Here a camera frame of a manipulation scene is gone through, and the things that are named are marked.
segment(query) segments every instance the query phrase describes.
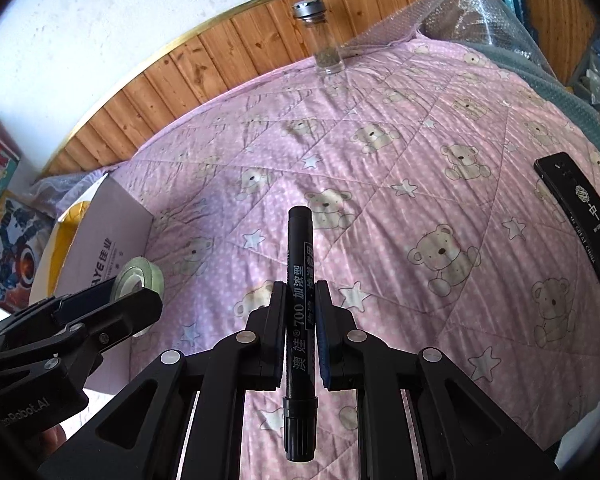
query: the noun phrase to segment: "plastic container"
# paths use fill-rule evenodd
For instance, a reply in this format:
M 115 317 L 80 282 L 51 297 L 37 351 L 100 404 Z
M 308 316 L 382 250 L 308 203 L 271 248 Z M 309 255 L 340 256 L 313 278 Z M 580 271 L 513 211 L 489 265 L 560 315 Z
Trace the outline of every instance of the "plastic container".
M 335 74 L 344 69 L 322 0 L 302 0 L 292 6 L 296 19 L 304 23 L 308 46 L 319 73 Z

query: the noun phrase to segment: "quilted mattress cover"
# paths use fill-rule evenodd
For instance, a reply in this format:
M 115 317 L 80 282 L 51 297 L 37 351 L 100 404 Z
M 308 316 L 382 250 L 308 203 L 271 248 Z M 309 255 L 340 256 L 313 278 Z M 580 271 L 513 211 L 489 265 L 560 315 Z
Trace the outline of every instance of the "quilted mattress cover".
M 600 285 L 532 168 L 568 152 L 600 193 L 600 154 L 517 75 L 416 38 L 320 78 L 310 60 L 165 128 L 114 174 L 155 216 L 162 318 L 132 376 L 212 348 L 286 277 L 287 211 L 313 211 L 316 279 L 394 348 L 436 346 L 541 447 L 600 398 Z M 289 463 L 282 391 L 247 395 L 242 477 L 357 478 L 353 392 L 317 379 L 315 459 Z

